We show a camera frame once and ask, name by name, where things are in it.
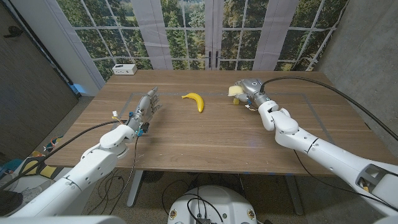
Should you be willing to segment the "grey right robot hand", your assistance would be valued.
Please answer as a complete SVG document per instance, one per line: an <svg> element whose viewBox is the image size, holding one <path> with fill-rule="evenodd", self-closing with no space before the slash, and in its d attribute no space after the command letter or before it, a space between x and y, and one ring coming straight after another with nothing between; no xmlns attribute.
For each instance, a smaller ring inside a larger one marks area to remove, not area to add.
<svg viewBox="0 0 398 224"><path fill-rule="evenodd" d="M255 107L261 106L266 101L269 101L268 96L261 92L262 81L258 78L246 78L235 83L236 86L240 86L243 90L242 93L238 93L235 97L242 102L251 102Z"/></svg>

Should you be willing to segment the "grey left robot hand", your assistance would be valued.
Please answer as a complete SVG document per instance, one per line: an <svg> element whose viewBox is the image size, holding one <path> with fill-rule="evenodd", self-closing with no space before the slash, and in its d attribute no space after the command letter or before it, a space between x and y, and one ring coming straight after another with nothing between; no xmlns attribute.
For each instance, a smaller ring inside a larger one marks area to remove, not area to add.
<svg viewBox="0 0 398 224"><path fill-rule="evenodd" d="M156 111L162 107L161 104L158 104L157 90L158 87L155 86L139 100L133 115L126 124L133 131L137 131L144 123L149 123Z"/></svg>

